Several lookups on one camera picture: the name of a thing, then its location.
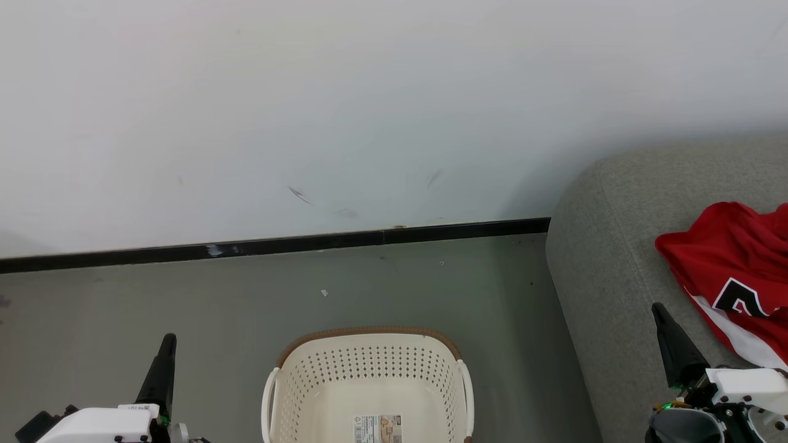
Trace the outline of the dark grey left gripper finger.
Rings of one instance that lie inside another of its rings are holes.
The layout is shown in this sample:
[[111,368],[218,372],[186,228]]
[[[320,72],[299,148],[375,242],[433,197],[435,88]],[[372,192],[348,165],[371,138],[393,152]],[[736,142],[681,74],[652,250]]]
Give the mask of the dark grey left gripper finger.
[[159,407],[159,420],[165,425],[169,425],[172,418],[176,350],[177,337],[175,334],[165,334],[135,401],[135,404],[157,405]]

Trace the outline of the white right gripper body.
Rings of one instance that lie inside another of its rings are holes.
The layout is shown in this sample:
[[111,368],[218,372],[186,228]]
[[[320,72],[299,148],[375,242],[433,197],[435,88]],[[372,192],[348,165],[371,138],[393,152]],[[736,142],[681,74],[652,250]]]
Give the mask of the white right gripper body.
[[717,418],[724,443],[768,443],[755,420],[788,431],[788,372],[781,369],[716,367],[694,387],[683,389],[690,409]]

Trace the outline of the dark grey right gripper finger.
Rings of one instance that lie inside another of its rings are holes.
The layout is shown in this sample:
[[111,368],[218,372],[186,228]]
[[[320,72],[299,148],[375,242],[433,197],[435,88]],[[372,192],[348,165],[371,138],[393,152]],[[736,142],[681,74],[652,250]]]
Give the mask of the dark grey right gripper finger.
[[672,389],[694,389],[711,367],[662,303],[652,304],[659,354]]

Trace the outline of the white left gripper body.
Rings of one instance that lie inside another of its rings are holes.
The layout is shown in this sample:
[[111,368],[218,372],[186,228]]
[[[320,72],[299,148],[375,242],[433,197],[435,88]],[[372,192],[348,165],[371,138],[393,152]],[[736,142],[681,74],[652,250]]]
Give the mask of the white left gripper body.
[[37,443],[171,443],[169,420],[156,404],[88,407],[56,422]]

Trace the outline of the red and white jersey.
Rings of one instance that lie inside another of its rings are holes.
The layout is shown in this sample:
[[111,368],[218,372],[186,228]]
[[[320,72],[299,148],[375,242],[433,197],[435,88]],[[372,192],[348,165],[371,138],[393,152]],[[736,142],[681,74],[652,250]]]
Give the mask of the red and white jersey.
[[655,247],[720,343],[788,371],[788,204],[760,214],[718,202]]

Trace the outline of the grey fabric sofa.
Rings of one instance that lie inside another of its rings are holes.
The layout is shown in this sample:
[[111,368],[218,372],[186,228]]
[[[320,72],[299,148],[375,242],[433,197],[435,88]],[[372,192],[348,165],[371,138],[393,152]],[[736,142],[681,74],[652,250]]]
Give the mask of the grey fabric sofa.
[[653,303],[666,306],[710,364],[750,367],[713,336],[654,245],[720,201],[760,213],[788,202],[788,135],[613,155],[583,171],[555,208],[549,270],[603,443],[644,443],[653,407],[675,397]]

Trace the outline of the cream perforated laundry basket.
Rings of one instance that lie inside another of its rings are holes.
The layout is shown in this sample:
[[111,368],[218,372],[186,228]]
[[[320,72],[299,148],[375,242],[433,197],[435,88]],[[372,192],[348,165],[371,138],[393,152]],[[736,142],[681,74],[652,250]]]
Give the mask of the cream perforated laundry basket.
[[436,330],[362,326],[299,337],[265,382],[263,443],[353,443],[360,415],[402,417],[403,443],[473,443],[475,393]]

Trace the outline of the product label sticker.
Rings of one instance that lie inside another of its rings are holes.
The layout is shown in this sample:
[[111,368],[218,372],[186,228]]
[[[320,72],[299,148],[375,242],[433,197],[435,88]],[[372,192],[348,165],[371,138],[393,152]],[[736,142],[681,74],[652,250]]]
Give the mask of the product label sticker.
[[355,416],[353,443],[404,443],[401,415]]

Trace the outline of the black wall baseboard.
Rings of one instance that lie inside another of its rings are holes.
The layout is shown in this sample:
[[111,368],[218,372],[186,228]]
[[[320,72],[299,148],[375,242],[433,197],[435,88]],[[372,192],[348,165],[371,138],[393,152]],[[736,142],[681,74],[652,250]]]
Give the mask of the black wall baseboard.
[[0,259],[0,275],[150,263],[181,263],[181,261],[450,241],[450,239],[540,234],[548,232],[550,221],[551,218],[529,218],[276,239],[251,239],[250,241],[214,244],[174,245],[153,247],[152,249],[102,250],[101,252],[79,254],[3,258]]

